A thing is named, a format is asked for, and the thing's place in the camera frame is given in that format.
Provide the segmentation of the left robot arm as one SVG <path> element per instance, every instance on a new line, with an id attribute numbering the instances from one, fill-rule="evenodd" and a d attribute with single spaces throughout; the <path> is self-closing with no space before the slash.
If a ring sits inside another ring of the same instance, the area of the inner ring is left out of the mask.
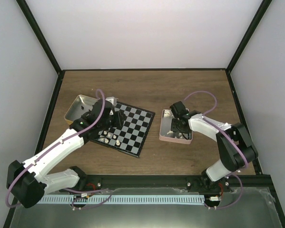
<path id="1" fill-rule="evenodd" d="M 99 138 L 101 131 L 122 128 L 126 117 L 123 111 L 115 110 L 116 106 L 115 97 L 97 100 L 90 111 L 74 120 L 50 146 L 24 162 L 13 161 L 7 173 L 8 193 L 23 207 L 30 208 L 43 196 L 58 190 L 83 191 L 87 175 L 79 167 L 72 166 L 54 174 L 49 172 L 73 151 Z"/>

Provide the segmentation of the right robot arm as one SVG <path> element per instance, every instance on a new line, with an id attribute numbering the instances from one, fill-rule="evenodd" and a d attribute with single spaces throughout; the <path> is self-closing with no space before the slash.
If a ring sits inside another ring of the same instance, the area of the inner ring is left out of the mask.
<path id="1" fill-rule="evenodd" d="M 217 143 L 219 160 L 201 174 L 200 185 L 204 190 L 213 191 L 224 177 L 247 168 L 258 158 L 256 147 L 243 124 L 222 123 L 201 112 L 190 112 L 181 101 L 172 104 L 170 110 L 174 116 L 171 131 L 180 134 L 197 132 Z"/>

